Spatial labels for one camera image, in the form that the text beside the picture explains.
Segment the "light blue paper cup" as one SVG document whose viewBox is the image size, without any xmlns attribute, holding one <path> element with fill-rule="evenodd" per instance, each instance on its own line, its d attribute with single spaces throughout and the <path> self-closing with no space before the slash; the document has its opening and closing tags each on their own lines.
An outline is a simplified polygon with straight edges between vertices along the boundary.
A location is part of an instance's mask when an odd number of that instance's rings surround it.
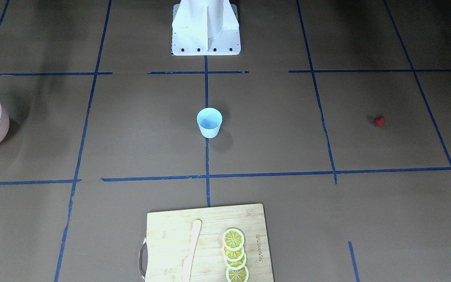
<svg viewBox="0 0 451 282">
<path fill-rule="evenodd" d="M 199 130 L 206 139 L 213 139 L 218 135 L 222 121 L 222 114 L 215 108 L 204 108 L 197 114 Z"/>
</svg>

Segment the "yellow plastic knife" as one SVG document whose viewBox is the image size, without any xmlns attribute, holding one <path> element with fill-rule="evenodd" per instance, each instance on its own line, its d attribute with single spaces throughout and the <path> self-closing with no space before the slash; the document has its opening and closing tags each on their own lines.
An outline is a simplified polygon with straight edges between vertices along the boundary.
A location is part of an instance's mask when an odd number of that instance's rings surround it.
<svg viewBox="0 0 451 282">
<path fill-rule="evenodd" d="M 193 260 L 195 257 L 195 250 L 197 246 L 197 241 L 199 239 L 199 234 L 202 229 L 202 221 L 200 219 L 195 219 L 193 222 L 193 228 L 191 229 L 190 234 L 190 243 L 188 249 L 188 255 L 183 260 L 182 263 L 182 281 L 189 282 L 190 276 L 193 268 Z"/>
</svg>

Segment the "lemon slice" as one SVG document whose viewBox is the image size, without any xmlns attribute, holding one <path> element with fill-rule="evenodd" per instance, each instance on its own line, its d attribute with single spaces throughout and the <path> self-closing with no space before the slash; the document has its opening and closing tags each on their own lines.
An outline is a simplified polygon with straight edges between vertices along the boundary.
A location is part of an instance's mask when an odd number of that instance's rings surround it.
<svg viewBox="0 0 451 282">
<path fill-rule="evenodd" d="M 222 243 L 227 250 L 240 250 L 245 244 L 245 235 L 240 229 L 229 228 L 222 234 Z"/>
<path fill-rule="evenodd" d="M 241 269 L 241 268 L 243 268 L 243 267 L 246 266 L 246 263 L 247 263 L 247 255 L 246 255 L 246 254 L 242 255 L 242 256 L 239 257 L 239 259 L 236 260 L 236 261 L 229 260 L 229 257 L 225 257 L 225 258 L 224 258 L 224 263 L 225 263 L 225 265 L 227 266 L 227 268 L 229 268 L 229 269 L 232 269 L 232 270 L 238 270 L 238 269 Z"/>
<path fill-rule="evenodd" d="M 245 248 L 241 247 L 238 250 L 231 250 L 229 248 L 223 248 L 223 254 L 227 261 L 240 261 L 245 256 Z"/>
<path fill-rule="evenodd" d="M 225 278 L 228 282 L 247 282 L 249 280 L 249 269 L 247 266 L 238 269 L 227 268 Z"/>
</svg>

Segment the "bamboo cutting board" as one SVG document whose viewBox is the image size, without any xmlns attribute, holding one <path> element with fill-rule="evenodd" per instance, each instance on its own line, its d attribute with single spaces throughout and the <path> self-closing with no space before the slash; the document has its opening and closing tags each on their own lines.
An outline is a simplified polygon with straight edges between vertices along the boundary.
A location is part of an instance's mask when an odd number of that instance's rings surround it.
<svg viewBox="0 0 451 282">
<path fill-rule="evenodd" d="M 264 207 L 260 203 L 148 213 L 147 233 L 139 251 L 144 282 L 182 282 L 195 219 L 202 221 L 190 282 L 227 282 L 222 234 L 229 228 L 245 236 L 248 282 L 273 282 Z"/>
</svg>

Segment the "red strawberry on table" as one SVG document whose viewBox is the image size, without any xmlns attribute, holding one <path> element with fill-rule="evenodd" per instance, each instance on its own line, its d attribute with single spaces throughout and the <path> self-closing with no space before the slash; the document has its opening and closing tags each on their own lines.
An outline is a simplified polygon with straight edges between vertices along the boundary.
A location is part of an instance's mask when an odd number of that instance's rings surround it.
<svg viewBox="0 0 451 282">
<path fill-rule="evenodd" d="M 377 127 L 385 126 L 385 117 L 381 116 L 374 120 L 374 125 Z"/>
</svg>

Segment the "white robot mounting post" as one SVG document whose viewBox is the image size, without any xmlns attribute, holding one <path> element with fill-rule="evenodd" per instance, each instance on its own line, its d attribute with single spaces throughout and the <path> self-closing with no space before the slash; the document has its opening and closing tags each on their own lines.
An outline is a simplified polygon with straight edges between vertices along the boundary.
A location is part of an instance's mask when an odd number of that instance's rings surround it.
<svg viewBox="0 0 451 282">
<path fill-rule="evenodd" d="M 238 7 L 230 0 L 181 0 L 172 16 L 172 55 L 240 54 Z"/>
</svg>

